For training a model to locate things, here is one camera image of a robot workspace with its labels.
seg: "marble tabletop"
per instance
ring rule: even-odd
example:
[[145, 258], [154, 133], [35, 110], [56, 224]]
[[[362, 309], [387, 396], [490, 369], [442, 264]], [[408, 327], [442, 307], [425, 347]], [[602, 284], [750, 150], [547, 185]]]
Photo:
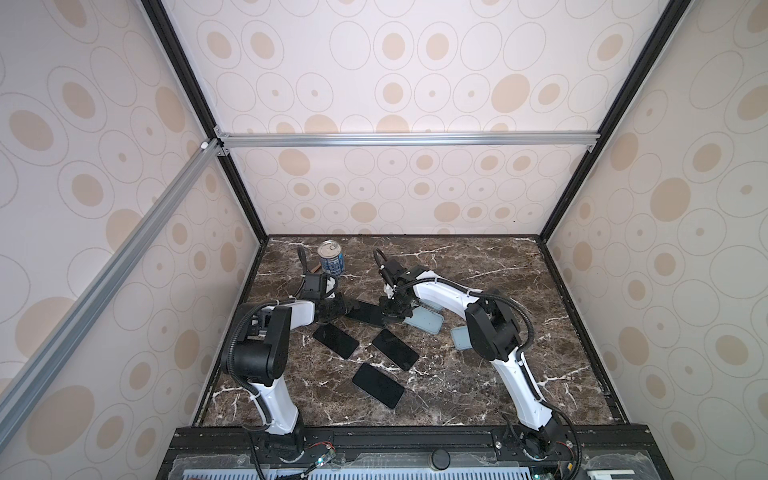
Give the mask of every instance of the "marble tabletop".
[[[544, 397], [578, 424], [615, 423], [576, 336], [551, 274], [533, 239], [514, 237], [329, 237], [338, 241], [346, 270], [339, 290], [348, 299], [377, 303], [383, 281], [372, 252], [381, 248], [405, 267], [421, 264], [473, 288], [498, 288], [531, 312], [535, 343], [528, 364]], [[299, 285], [296, 245], [305, 245], [310, 265], [325, 238], [277, 237], [266, 247], [249, 301], [285, 298]], [[413, 348], [419, 360], [403, 372], [371, 345], [380, 329], [351, 319], [333, 323], [360, 341], [349, 360], [317, 342], [316, 325], [290, 334], [285, 371], [293, 402], [307, 425], [501, 425], [501, 412], [516, 418], [515, 407], [491, 363], [473, 350], [458, 351], [450, 330], [464, 320], [446, 310], [438, 335], [402, 323], [389, 330]], [[405, 386], [391, 410], [353, 385], [362, 363], [370, 363]], [[202, 426], [260, 425], [247, 392], [222, 374], [202, 418]]]

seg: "black round knob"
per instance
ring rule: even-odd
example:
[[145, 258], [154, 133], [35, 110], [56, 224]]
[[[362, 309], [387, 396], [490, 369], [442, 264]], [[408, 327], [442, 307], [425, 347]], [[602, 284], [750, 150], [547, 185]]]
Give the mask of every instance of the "black round knob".
[[443, 449], [437, 449], [429, 456], [429, 466], [435, 470], [445, 470], [451, 465], [451, 455]]

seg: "wallpaper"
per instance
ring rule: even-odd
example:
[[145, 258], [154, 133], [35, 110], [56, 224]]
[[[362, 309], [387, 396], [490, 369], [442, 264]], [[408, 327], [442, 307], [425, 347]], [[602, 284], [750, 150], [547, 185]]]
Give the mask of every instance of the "wallpaper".
[[237, 148], [267, 233], [538, 233], [584, 145]]
[[165, 0], [223, 131], [590, 130], [664, 0]]
[[768, 472], [768, 2], [684, 19], [549, 243], [677, 480]]
[[213, 160], [0, 455], [0, 479], [152, 480], [256, 255]]
[[0, 392], [200, 142], [133, 2], [0, 2]]

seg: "smartphone screen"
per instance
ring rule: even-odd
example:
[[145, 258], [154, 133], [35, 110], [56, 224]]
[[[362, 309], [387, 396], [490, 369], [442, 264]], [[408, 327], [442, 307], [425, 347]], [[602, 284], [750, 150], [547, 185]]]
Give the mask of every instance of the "smartphone screen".
[[360, 344], [360, 342], [347, 335], [347, 333], [339, 327], [331, 325], [330, 323], [317, 327], [317, 330], [312, 334], [312, 337], [338, 353], [339, 356], [345, 360], [349, 360], [350, 356], [352, 356], [353, 352]]
[[354, 300], [352, 304], [352, 309], [346, 314], [347, 318], [378, 327], [384, 327], [386, 325], [382, 318], [382, 309], [380, 306], [361, 302], [359, 300]]
[[404, 386], [390, 379], [368, 363], [363, 363], [360, 366], [352, 378], [352, 383], [393, 410], [406, 390]]
[[404, 372], [409, 371], [413, 364], [416, 363], [416, 360], [419, 359], [418, 353], [387, 329], [379, 332], [379, 335], [373, 339], [371, 344], [381, 350], [381, 353], [386, 355]]

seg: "tin can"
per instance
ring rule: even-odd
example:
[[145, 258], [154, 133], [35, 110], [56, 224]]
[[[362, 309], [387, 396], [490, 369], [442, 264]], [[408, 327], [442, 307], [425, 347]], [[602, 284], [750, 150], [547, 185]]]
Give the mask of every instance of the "tin can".
[[334, 240], [326, 240], [317, 247], [320, 255], [320, 266], [331, 276], [339, 276], [344, 273], [344, 254], [341, 245]]

